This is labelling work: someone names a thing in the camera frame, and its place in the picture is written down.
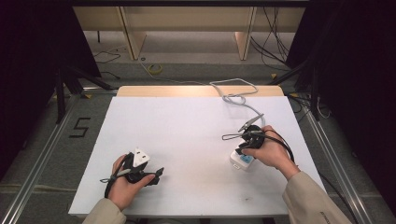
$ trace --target hand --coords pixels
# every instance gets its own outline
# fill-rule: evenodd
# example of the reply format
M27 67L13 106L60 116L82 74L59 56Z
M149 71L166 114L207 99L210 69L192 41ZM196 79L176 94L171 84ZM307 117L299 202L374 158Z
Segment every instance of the hand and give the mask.
M282 139L276 133L272 132L274 129L270 125L262 127L262 131L265 133L265 135L282 141ZM242 150L242 153L257 158L267 166L275 167L288 180L300 172L300 169L297 167L297 165L294 164L294 162L290 159L287 150L279 143L269 138L265 138L264 143L260 148L245 148Z
M116 172L117 167L120 165L122 162L122 159L126 155L123 155L119 157L114 163L113 163L113 171ZM117 178L116 182L113 184L111 187L110 192L108 193L108 199L111 200L119 209L122 211L125 209L129 204L131 204L132 200L134 199L134 196L136 193L145 187L153 178L155 175L147 175L144 178L142 178L139 182L135 184L131 184L128 182L128 180L125 178L125 176L121 176Z

